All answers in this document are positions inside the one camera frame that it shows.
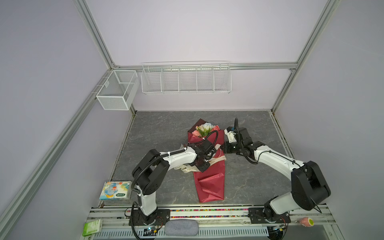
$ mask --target black mounting plate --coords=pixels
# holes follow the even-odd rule
[[[250,207],[248,208],[248,213],[253,214],[250,215],[249,218],[251,219],[251,223],[269,223],[267,220],[262,217],[263,216],[263,207]],[[285,223],[291,223],[291,218],[289,215],[287,216],[286,214],[281,214],[279,219],[276,219],[275,223],[284,223],[282,218],[285,220]]]
[[[147,222],[139,212],[140,210],[134,209],[131,212],[131,219],[129,220],[129,225],[133,220],[134,226],[153,226],[153,225],[161,225],[161,218],[163,218],[163,225],[166,224],[170,220],[170,210],[169,209],[156,209],[153,213],[151,213],[150,220]]]

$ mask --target bouquet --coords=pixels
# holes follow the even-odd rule
[[[196,130],[192,132],[195,137],[206,137],[212,131],[219,131],[218,125],[212,125],[212,123],[206,122],[200,126],[196,126]]]

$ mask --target mesh basket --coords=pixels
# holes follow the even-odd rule
[[[113,70],[96,95],[105,110],[129,110],[139,80],[134,70]]]
[[[232,88],[229,62],[170,66],[143,63],[141,81],[145,94],[229,93]]]

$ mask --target robotic arm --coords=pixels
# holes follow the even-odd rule
[[[210,134],[218,136],[217,131],[212,131]],[[331,195],[316,163],[297,161],[272,150],[262,142],[253,142],[247,129],[238,127],[237,118],[235,126],[228,127],[225,134],[229,141],[220,147],[224,153],[244,156],[252,164],[262,162],[292,182],[292,191],[265,203],[263,217],[266,221],[274,223],[280,219],[281,214],[290,210],[299,208],[311,210]],[[208,160],[215,154],[215,142],[212,144],[205,139],[195,144],[186,144],[183,149],[172,152],[158,152],[152,149],[144,156],[132,171],[134,177],[132,190],[138,193],[139,213],[144,222],[150,224],[156,217],[156,190],[167,171],[182,164],[196,166],[201,172],[205,171],[210,166]]]

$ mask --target wire basket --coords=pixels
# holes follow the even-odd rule
[[[232,78],[229,62],[161,65],[143,63],[142,91],[159,93],[229,93]]]
[[[134,70],[113,70],[96,95],[105,110],[129,110],[140,82]]]

